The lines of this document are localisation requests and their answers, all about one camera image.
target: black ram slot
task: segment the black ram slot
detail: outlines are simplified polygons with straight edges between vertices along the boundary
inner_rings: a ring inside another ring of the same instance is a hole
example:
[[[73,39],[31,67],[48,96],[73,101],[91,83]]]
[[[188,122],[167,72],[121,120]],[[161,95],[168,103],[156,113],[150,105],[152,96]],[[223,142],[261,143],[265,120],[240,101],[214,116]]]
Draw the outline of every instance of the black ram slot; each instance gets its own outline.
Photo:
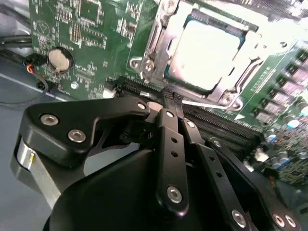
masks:
[[[156,96],[155,101],[161,103],[162,94],[159,91],[125,78],[121,78],[119,82],[121,83],[118,88],[118,96],[140,97],[140,93],[144,91]],[[153,100],[146,97],[141,98],[146,102]],[[201,108],[191,105],[182,105],[182,107],[185,117],[196,124],[203,139],[207,140],[209,137],[221,139],[240,160],[255,150],[264,139],[259,132],[235,124]]]

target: red wire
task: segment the red wire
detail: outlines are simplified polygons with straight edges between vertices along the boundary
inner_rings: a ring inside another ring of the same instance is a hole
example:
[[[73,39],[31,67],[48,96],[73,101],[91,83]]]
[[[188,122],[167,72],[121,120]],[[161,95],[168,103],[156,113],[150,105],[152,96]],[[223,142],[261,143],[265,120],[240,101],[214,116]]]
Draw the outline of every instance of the red wire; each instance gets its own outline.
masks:
[[[31,64],[27,64],[26,68],[27,68],[27,72],[29,72],[29,73],[31,73],[31,74],[34,73],[34,70],[33,70],[33,67],[32,67]]]

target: wire connector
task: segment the wire connector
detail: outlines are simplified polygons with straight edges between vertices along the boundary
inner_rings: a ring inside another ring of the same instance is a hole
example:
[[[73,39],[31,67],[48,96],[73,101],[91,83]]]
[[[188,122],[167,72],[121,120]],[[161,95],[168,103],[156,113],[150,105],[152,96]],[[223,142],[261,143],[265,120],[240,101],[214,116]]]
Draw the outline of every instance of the wire connector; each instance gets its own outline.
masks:
[[[41,66],[47,63],[47,57],[41,54],[33,53],[25,58],[26,64],[31,64],[32,66]]]

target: black linkage arm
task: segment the black linkage arm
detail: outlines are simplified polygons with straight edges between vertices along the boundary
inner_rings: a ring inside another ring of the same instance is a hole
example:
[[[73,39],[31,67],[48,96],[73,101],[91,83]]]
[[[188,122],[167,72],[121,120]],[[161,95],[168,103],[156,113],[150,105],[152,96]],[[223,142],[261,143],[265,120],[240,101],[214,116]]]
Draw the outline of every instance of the black linkage arm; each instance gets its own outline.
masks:
[[[88,156],[131,142],[140,149],[83,175]],[[12,169],[53,207],[46,230],[300,230],[262,176],[217,138],[204,141],[170,99],[165,107],[136,97],[31,106]]]

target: green circuit board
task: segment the green circuit board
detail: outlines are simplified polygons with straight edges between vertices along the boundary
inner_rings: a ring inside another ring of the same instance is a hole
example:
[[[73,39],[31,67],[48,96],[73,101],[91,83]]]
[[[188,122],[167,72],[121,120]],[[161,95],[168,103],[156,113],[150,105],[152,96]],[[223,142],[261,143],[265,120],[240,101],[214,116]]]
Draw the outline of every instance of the green circuit board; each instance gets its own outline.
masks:
[[[152,0],[30,0],[29,7],[34,52],[60,46],[75,62],[61,75],[47,64],[36,72],[79,100],[102,98],[108,78],[136,77],[128,61],[143,55],[157,10]]]
[[[200,4],[257,30],[255,24]],[[59,91],[79,100],[100,99],[108,79],[125,76],[140,80],[129,60],[143,56],[157,11],[153,0],[30,0],[29,7],[34,52],[47,56],[52,48],[63,47],[74,57],[73,68],[60,75],[48,64],[36,67],[37,73],[58,84]],[[297,40],[289,47],[264,61],[241,94],[244,107],[240,111],[206,110],[259,132],[274,129],[278,137],[275,154],[258,170],[272,167],[271,159],[287,151],[290,162],[279,168],[281,179],[303,186],[308,184],[308,159],[301,160],[298,154],[308,149],[308,118],[296,106],[300,95],[295,95],[293,102],[269,123],[259,121],[255,114],[262,101],[270,98],[270,91],[280,88],[286,68],[307,50],[307,45]],[[71,88],[72,82],[78,83],[77,89]],[[284,120],[286,114],[294,115],[300,126],[289,129]]]

